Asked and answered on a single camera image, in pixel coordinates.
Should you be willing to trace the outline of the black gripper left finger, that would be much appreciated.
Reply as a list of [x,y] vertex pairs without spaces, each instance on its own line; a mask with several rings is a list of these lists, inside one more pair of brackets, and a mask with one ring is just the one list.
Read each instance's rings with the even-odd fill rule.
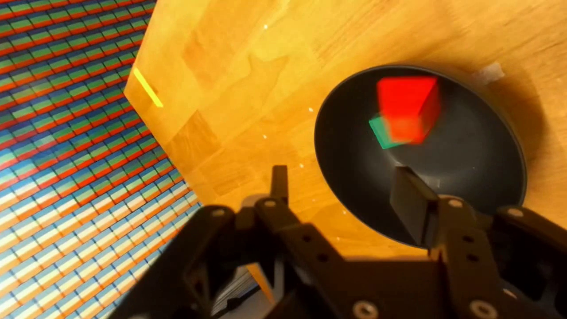
[[268,319],[346,319],[349,299],[333,283],[344,260],[287,206],[287,169],[271,194],[232,212],[200,208],[122,299],[110,319],[213,319],[241,267],[257,265],[282,290]]

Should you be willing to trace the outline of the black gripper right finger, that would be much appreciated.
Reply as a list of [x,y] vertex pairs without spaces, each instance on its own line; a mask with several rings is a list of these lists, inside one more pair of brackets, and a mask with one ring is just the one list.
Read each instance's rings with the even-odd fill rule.
[[441,265],[459,319],[567,319],[567,231],[521,206],[482,215],[397,167],[390,206]]

